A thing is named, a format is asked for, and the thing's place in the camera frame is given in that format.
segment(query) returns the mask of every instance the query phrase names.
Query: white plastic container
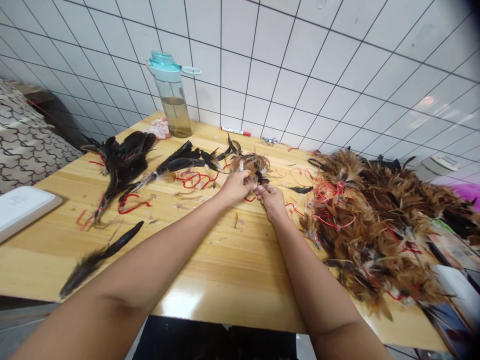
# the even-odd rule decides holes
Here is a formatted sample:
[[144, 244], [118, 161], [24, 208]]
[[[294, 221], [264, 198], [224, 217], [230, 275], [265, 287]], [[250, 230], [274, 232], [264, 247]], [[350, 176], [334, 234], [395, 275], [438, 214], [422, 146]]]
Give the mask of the white plastic container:
[[0, 243], [61, 203], [60, 197], [32, 186], [0, 196]]
[[446, 155], [433, 155], [411, 169], [424, 182], [432, 181], [457, 172], [458, 162]]
[[443, 289], [452, 297], [467, 325], [475, 331], [480, 325], [480, 295], [463, 274], [456, 268], [444, 265], [432, 265], [431, 269], [436, 273], [438, 282]]

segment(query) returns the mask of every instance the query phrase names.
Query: pile of brown feathers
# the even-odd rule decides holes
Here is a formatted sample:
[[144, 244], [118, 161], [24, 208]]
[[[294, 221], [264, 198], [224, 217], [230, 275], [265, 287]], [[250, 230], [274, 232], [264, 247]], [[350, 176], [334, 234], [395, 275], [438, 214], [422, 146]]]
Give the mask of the pile of brown feathers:
[[465, 238], [478, 239], [480, 217], [473, 204], [446, 186], [420, 181], [406, 168], [412, 159], [403, 166], [381, 156], [369, 161], [349, 149], [313, 155], [309, 162], [319, 167], [322, 180], [309, 200], [311, 214], [300, 223], [327, 252], [325, 264], [338, 270], [338, 281], [372, 313], [390, 320], [384, 295], [430, 313], [435, 304], [448, 302], [451, 296], [419, 254], [435, 233], [433, 218], [468, 224]]

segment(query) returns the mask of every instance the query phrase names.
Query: feather quill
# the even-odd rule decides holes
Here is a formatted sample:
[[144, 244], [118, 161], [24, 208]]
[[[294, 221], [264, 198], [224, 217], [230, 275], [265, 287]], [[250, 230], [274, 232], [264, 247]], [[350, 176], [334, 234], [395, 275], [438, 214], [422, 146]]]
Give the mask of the feather quill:
[[120, 236], [120, 238], [115, 241], [113, 244], [92, 251], [91, 253], [85, 255], [80, 262], [78, 262], [73, 269], [72, 273], [68, 277], [65, 285], [60, 290], [60, 299], [64, 299], [70, 295], [76, 288], [84, 283], [94, 272], [96, 272], [106, 259], [112, 255], [119, 252], [140, 230], [143, 221], [140, 221], [132, 229], [127, 231], [125, 234]]

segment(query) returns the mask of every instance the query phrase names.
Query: bottle handle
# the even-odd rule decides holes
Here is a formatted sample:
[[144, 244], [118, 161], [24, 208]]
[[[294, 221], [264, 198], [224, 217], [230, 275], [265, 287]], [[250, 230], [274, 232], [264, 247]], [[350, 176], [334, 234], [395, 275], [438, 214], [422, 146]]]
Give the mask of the bottle handle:
[[200, 70], [197, 67], [182, 66], [181, 67], [181, 72], [184, 73], [184, 74], [197, 76], [197, 75], [200, 75], [202, 73], [202, 70]]

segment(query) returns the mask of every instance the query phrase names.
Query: water bottle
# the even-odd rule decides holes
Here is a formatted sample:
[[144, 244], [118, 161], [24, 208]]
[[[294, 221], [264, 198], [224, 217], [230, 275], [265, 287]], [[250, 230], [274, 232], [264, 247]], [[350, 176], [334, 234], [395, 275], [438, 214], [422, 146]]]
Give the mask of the water bottle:
[[151, 52], [148, 67], [155, 77], [170, 134], [177, 138], [192, 136], [181, 73], [195, 76], [202, 71], [196, 67], [181, 66], [174, 61], [172, 55], [160, 51]]

